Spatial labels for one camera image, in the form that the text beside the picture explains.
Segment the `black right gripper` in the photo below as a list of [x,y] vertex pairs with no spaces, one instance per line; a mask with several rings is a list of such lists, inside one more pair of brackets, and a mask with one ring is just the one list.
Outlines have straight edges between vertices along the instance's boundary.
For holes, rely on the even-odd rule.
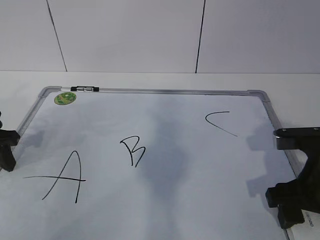
[[278,208],[282,229],[303,224],[302,210],[320,211],[320,128],[279,128],[273,131],[278,150],[300,150],[307,156],[296,179],[277,183],[265,193],[270,208]]

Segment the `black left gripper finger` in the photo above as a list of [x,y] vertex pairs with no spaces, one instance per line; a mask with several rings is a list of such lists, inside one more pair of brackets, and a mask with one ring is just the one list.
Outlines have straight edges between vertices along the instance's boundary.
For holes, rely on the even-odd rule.
[[16,166],[12,147],[18,144],[20,138],[15,130],[0,130],[0,168],[7,172],[12,172]]

